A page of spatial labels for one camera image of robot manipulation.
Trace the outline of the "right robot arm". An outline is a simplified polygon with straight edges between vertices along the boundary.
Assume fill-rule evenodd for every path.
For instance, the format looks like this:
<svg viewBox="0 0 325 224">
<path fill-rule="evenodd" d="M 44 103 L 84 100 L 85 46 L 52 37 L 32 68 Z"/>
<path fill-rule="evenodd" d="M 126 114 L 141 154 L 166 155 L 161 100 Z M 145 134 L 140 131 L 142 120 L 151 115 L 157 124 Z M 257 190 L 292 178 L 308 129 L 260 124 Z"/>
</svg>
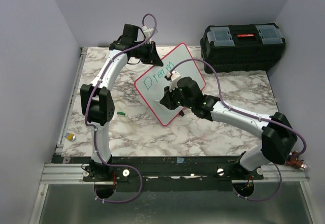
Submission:
<svg viewBox="0 0 325 224">
<path fill-rule="evenodd" d="M 166 79 L 170 84 L 164 88 L 164 96 L 159 102 L 167 109 L 184 107 L 198 118 L 235 126 L 261 140 L 260 146 L 240 155 L 233 168 L 237 178 L 247 178 L 264 164 L 284 165 L 287 162 L 297 136 L 284 114 L 258 114 L 225 106 L 220 98 L 203 94 L 190 77 L 172 75 Z"/>
</svg>

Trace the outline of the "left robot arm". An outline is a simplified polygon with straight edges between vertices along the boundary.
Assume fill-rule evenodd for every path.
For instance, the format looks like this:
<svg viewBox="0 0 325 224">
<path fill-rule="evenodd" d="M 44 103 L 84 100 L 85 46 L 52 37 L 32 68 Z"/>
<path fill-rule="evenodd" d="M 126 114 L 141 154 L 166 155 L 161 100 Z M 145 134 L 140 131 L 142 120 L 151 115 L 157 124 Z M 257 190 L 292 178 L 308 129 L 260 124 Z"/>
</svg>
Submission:
<svg viewBox="0 0 325 224">
<path fill-rule="evenodd" d="M 80 88 L 82 113 L 93 140 L 88 172 L 102 181 L 109 180 L 113 173 L 109 147 L 109 123 L 115 111 L 112 87 L 131 58 L 139 59 L 143 64 L 163 66 L 151 39 L 155 33 L 155 27 L 125 24 L 122 35 L 110 44 L 108 58 L 98 75 Z"/>
</svg>

